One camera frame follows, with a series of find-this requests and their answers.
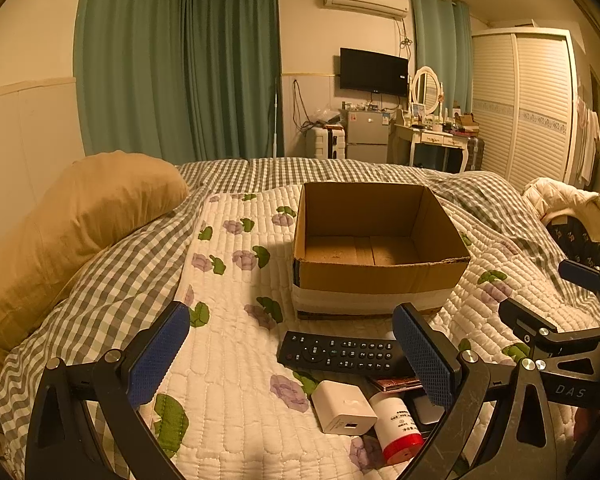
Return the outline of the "white small object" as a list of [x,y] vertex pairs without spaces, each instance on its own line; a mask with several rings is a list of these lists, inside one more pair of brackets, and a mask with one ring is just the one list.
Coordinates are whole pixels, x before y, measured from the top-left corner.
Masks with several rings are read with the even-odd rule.
[[428,396],[418,396],[413,400],[417,418],[422,426],[437,425],[444,415],[445,408],[433,404]]

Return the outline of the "white bottle red cap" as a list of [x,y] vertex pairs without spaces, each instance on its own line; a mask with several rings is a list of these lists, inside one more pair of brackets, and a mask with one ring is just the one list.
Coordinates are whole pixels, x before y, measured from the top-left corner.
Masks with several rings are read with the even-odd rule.
[[370,398],[370,406],[377,416],[374,429],[385,462],[395,465],[414,458],[424,438],[400,396],[378,392]]

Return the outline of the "red patterned case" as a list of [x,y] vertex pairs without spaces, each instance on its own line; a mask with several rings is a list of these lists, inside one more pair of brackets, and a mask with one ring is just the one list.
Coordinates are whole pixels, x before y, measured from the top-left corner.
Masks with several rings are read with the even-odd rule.
[[402,393],[422,388],[422,383],[416,377],[407,378],[379,378],[367,377],[367,382],[379,392]]

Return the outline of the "black tv remote control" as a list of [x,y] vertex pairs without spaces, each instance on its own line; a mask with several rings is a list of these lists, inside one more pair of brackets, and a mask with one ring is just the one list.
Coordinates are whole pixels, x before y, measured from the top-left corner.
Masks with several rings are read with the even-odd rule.
[[367,377],[412,377],[399,344],[388,339],[335,337],[288,330],[277,362],[294,370],[353,373]]

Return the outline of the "white usb charger cube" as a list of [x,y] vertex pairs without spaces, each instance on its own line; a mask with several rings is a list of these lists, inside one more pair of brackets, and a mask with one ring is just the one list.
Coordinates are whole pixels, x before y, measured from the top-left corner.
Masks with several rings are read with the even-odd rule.
[[362,436],[377,422],[377,415],[356,385],[323,380],[311,401],[324,434]]

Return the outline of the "cream puffer jacket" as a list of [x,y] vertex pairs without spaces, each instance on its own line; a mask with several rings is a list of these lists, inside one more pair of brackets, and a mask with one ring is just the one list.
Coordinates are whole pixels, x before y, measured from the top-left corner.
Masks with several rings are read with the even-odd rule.
[[522,197],[546,228],[554,220],[573,218],[593,243],[600,243],[600,193],[551,178],[536,178],[524,187]]

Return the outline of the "hanging white towels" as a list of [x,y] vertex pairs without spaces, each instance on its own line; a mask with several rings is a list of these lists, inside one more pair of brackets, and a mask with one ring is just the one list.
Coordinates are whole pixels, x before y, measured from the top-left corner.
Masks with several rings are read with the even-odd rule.
[[600,120],[598,114],[588,108],[579,98],[577,105],[577,182],[587,186],[592,182],[598,144],[600,144]]

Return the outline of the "white floral quilt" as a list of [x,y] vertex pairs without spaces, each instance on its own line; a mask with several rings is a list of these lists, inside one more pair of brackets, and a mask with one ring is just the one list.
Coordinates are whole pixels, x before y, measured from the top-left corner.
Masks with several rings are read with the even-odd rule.
[[558,276],[558,246],[517,214],[529,248],[421,185],[210,196],[175,294],[187,336],[140,416],[189,479],[392,478],[375,442],[324,434],[312,398],[387,368],[397,304],[494,360],[514,342],[498,300],[560,330],[600,324],[600,303]]

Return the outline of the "brown cardboard box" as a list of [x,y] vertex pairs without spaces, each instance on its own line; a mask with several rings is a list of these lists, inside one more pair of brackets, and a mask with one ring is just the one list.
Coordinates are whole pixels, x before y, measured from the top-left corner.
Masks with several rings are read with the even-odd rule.
[[470,255],[429,188],[310,182],[294,224],[291,299],[303,314],[385,316],[398,304],[434,312]]

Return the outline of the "white louvred wardrobe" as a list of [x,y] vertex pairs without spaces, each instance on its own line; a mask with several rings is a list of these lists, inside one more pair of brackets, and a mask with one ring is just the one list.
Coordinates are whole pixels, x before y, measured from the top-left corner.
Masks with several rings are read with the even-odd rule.
[[577,145],[578,74],[570,31],[492,28],[472,36],[471,110],[484,171],[521,192],[568,182]]

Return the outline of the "white dressing table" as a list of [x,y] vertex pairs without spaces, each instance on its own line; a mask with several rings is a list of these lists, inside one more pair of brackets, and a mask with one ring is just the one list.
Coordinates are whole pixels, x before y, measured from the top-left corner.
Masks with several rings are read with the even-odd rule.
[[408,144],[407,165],[415,165],[416,148],[419,145],[437,146],[446,150],[457,150],[462,153],[460,161],[460,172],[467,169],[469,159],[469,138],[468,136],[457,136],[456,134],[444,131],[432,131],[428,129],[419,129],[412,126],[400,125],[395,122],[391,126],[389,136],[389,154],[390,162],[400,164],[403,158],[403,151],[400,143]]

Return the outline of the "tan pillow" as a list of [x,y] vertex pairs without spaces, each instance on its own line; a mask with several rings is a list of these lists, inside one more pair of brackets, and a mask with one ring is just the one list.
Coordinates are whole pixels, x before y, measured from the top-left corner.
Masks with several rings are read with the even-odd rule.
[[87,263],[187,195],[174,165],[144,154],[100,153],[64,170],[0,240],[0,374]]

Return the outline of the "silver mini fridge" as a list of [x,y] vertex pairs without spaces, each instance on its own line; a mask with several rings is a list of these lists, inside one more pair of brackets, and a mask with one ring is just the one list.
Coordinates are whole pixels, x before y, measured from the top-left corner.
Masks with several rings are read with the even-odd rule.
[[361,162],[388,160],[390,114],[368,110],[347,110],[344,114],[347,158]]

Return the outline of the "white oval vanity mirror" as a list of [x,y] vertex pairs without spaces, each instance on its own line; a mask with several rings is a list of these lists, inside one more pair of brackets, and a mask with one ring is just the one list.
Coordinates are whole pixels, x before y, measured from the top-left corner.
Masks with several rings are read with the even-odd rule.
[[434,114],[441,96],[442,85],[434,70],[429,66],[416,70],[411,85],[411,103],[418,105],[427,115]]

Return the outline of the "white suitcase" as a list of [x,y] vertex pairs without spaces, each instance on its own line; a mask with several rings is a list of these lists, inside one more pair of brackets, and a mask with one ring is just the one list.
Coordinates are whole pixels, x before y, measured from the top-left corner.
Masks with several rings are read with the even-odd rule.
[[341,126],[314,127],[306,133],[306,154],[317,159],[345,159],[346,132]]

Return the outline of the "green curtain right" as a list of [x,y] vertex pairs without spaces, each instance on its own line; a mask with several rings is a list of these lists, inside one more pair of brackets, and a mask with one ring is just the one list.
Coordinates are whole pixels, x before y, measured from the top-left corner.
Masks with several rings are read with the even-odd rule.
[[471,111],[469,6],[460,0],[412,0],[416,67],[429,66],[444,87],[444,107]]

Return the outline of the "green curtain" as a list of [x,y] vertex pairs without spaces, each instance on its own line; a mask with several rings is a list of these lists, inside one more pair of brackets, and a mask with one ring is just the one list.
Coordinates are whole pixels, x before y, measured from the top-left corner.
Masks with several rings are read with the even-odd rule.
[[429,66],[444,87],[444,107],[471,111],[469,6],[460,0],[412,0],[416,67]]
[[87,154],[283,154],[278,0],[79,0],[73,73]]

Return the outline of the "white air conditioner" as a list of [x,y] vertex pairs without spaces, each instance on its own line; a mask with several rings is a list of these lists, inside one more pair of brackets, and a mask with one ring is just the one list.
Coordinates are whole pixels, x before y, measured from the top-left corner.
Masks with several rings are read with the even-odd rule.
[[350,10],[385,16],[406,18],[410,0],[323,0],[326,8]]

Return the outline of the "green curtain left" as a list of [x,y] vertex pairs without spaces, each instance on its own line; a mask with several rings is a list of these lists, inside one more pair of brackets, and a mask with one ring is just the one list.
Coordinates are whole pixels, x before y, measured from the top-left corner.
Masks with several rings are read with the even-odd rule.
[[87,154],[283,154],[278,0],[79,0],[73,73]]

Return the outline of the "black wall television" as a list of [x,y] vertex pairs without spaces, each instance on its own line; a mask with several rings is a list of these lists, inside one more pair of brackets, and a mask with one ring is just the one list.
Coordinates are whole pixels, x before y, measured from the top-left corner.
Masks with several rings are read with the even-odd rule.
[[339,58],[341,89],[407,96],[406,58],[350,48],[341,48]]

